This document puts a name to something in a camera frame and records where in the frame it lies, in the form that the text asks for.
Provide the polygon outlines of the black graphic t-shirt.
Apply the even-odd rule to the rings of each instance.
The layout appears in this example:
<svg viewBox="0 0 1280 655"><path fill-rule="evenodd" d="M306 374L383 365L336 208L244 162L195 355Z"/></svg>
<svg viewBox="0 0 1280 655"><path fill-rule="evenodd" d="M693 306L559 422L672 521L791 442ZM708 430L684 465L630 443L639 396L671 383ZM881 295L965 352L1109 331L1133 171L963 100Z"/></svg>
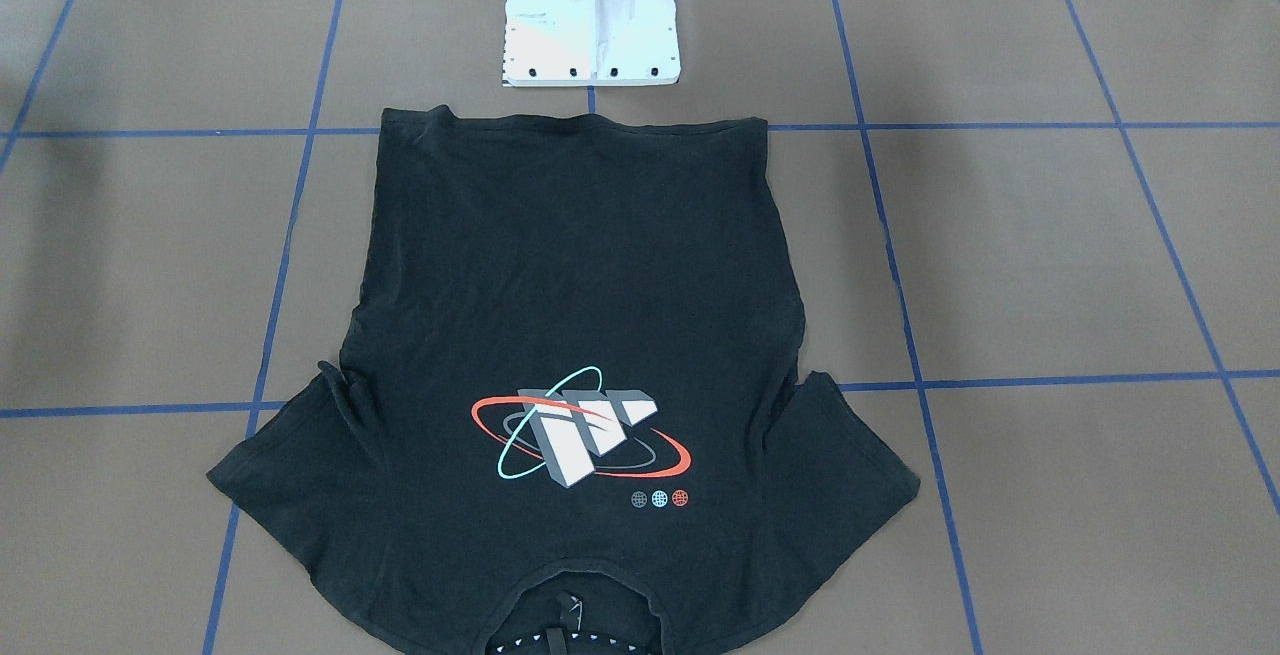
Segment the black graphic t-shirt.
<svg viewBox="0 0 1280 655"><path fill-rule="evenodd" d="M824 372L768 127L383 113L337 363L207 473L406 654L722 654L920 481Z"/></svg>

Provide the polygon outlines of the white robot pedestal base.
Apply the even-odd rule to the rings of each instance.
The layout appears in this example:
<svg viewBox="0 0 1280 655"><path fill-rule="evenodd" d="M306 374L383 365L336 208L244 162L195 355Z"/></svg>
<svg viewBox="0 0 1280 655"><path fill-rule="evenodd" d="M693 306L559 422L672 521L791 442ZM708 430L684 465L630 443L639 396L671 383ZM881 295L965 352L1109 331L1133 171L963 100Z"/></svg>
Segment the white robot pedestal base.
<svg viewBox="0 0 1280 655"><path fill-rule="evenodd" d="M506 0L507 87L676 84L675 0Z"/></svg>

